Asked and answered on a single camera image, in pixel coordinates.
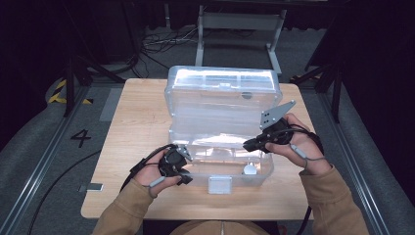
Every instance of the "tan sleeve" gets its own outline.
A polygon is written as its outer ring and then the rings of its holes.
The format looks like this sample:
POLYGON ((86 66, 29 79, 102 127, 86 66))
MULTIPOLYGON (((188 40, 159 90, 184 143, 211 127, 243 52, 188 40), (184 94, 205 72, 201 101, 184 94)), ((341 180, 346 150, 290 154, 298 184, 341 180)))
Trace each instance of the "tan sleeve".
POLYGON ((135 234, 152 202, 148 188, 131 179, 101 214, 93 234, 135 234))
POLYGON ((300 178, 314 215, 313 234, 369 234, 360 209, 334 166, 322 175, 302 171, 300 178))

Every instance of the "plastic storage box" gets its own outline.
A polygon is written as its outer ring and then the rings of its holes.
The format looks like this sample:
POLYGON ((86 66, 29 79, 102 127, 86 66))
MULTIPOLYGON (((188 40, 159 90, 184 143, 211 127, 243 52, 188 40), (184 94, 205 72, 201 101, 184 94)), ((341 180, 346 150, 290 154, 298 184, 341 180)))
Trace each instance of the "plastic storage box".
POLYGON ((191 185, 210 193, 233 186, 260 186, 273 171, 270 154, 247 152, 243 143, 259 133, 261 112, 279 104, 274 70, 173 67, 164 91, 172 117, 169 141, 185 144, 191 185))

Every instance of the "controller strap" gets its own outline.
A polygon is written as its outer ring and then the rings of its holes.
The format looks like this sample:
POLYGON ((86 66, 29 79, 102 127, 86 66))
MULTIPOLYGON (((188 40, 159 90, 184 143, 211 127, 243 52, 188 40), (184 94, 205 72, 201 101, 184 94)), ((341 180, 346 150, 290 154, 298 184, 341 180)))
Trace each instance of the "controller strap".
POLYGON ((147 158, 142 159, 140 161, 140 163, 138 163, 137 165, 135 165, 131 170, 130 173, 128 174, 127 178, 124 180, 124 183, 121 186, 121 189, 119 190, 119 192, 122 191, 122 189, 128 184, 128 182, 138 173, 138 171, 140 171, 142 168, 144 168, 146 166, 146 163, 148 160, 150 160, 152 157, 154 157, 156 154, 158 154, 159 152, 167 149, 167 148, 175 148, 177 147, 177 145, 175 144, 167 144, 164 146, 161 146, 159 148, 157 148, 156 150, 154 150, 149 156, 147 156, 147 158))

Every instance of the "black controller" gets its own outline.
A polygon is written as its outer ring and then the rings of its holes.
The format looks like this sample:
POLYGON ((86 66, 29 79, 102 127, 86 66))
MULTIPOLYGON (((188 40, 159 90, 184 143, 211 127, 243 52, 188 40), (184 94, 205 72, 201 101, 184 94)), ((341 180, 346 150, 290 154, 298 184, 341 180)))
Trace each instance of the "black controller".
POLYGON ((257 135, 256 138, 247 140, 244 143, 244 149, 248 152, 260 150, 267 154, 269 151, 265 148, 265 144, 268 142, 279 145, 286 145, 290 143, 294 132, 289 130, 292 129, 290 128, 288 122, 281 117, 274 124, 264 128, 262 133, 257 135))
POLYGON ((186 159, 192 160, 186 147, 177 146, 176 148, 170 148, 159 162, 160 174, 165 177, 180 175, 181 180, 177 185, 190 183, 193 179, 183 174, 189 173, 187 169, 183 168, 187 164, 186 159))
POLYGON ((163 151, 164 149, 169 148, 167 153, 161 158, 159 162, 159 171, 161 176, 164 177, 171 177, 180 175, 181 180, 177 183, 177 185, 180 185, 182 183, 188 184, 190 183, 193 178, 184 175, 184 173, 189 173, 188 170, 184 169, 183 166, 187 164, 186 159, 189 161, 192 160, 192 157, 189 155, 188 150, 185 146, 178 146, 174 144, 169 144, 163 147, 160 147, 153 151, 147 158, 142 159, 140 163, 135 165, 131 170, 128 177, 125 179, 124 183, 121 186, 121 190, 127 185, 127 183, 133 178, 138 171, 140 171, 142 168, 144 168, 147 165, 147 161, 152 158, 154 155, 159 153, 160 151, 163 151))

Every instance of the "wooden tabletop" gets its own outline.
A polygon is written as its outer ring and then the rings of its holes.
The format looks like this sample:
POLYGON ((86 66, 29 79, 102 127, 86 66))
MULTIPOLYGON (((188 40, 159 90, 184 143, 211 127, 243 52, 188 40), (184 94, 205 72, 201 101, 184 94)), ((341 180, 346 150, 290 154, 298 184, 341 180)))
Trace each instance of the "wooden tabletop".
MULTIPOLYGON (((91 183, 101 192, 86 194, 81 213, 97 218, 115 199, 129 170, 151 152, 168 143, 171 118, 164 99, 166 79, 128 79, 91 183)), ((290 110, 313 130, 299 89, 280 84, 281 104, 297 101, 290 110)), ((259 187, 234 187, 230 195, 208 194, 207 187, 173 186, 150 205, 148 219, 303 219, 307 202, 300 182, 301 168, 274 155, 274 171, 259 187)))

